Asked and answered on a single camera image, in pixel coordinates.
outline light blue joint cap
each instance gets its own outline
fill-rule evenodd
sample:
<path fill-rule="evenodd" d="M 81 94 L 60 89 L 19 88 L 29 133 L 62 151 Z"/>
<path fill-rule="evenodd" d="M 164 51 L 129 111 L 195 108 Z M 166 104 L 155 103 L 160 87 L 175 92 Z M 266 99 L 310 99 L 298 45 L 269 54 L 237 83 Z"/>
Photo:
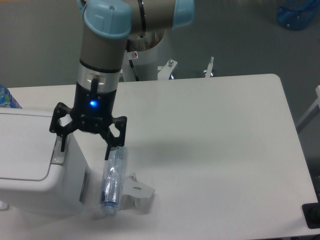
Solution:
<path fill-rule="evenodd" d="M 194 0 L 175 0 L 172 28 L 189 25 L 195 18 Z"/>
<path fill-rule="evenodd" d="M 109 39 L 121 39 L 131 31 L 132 10 L 122 0 L 90 0 L 84 13 L 84 23 L 96 34 Z"/>

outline white box lid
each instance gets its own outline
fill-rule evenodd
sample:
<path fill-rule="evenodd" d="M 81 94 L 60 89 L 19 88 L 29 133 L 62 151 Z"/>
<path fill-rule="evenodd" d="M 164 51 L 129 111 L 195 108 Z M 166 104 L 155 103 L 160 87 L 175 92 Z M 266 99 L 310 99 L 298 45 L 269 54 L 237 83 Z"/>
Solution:
<path fill-rule="evenodd" d="M 48 175 L 56 134 L 51 113 L 0 108 L 0 179 L 41 181 Z"/>

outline blue led light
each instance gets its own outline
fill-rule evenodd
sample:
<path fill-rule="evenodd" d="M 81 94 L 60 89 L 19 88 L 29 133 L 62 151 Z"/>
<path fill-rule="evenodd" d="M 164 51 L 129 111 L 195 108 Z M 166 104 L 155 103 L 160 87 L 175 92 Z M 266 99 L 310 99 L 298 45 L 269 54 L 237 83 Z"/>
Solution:
<path fill-rule="evenodd" d="M 90 106 L 93 107 L 93 108 L 96 108 L 98 106 L 98 102 L 95 101 L 95 100 L 91 100 L 90 101 Z"/>

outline blue bottle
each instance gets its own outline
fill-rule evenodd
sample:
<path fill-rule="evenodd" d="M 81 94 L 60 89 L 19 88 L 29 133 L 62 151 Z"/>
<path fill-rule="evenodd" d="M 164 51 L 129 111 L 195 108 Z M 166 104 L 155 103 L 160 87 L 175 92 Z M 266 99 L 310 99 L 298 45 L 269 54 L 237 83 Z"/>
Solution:
<path fill-rule="evenodd" d="M 281 26 L 302 30 L 309 26 L 320 7 L 320 0 L 284 0 L 277 12 Z"/>
<path fill-rule="evenodd" d="M 19 103 L 10 94 L 10 91 L 0 84 L 0 108 L 15 108 L 21 109 Z"/>

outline plastic water bottle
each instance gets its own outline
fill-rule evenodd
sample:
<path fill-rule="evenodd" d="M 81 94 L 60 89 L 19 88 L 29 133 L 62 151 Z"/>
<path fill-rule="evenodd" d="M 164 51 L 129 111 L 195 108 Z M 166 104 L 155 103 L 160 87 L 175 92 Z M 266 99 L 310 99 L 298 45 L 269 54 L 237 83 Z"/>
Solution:
<path fill-rule="evenodd" d="M 320 0 L 284 0 L 277 12 L 281 26 L 302 30 L 309 26 L 320 7 Z"/>
<path fill-rule="evenodd" d="M 0 84 L 0 108 L 15 108 L 21 109 L 19 103 L 10 94 L 10 91 Z"/>
<path fill-rule="evenodd" d="M 110 151 L 109 159 L 104 161 L 100 204 L 106 214 L 114 214 L 119 210 L 123 171 L 124 148 L 118 146 Z"/>

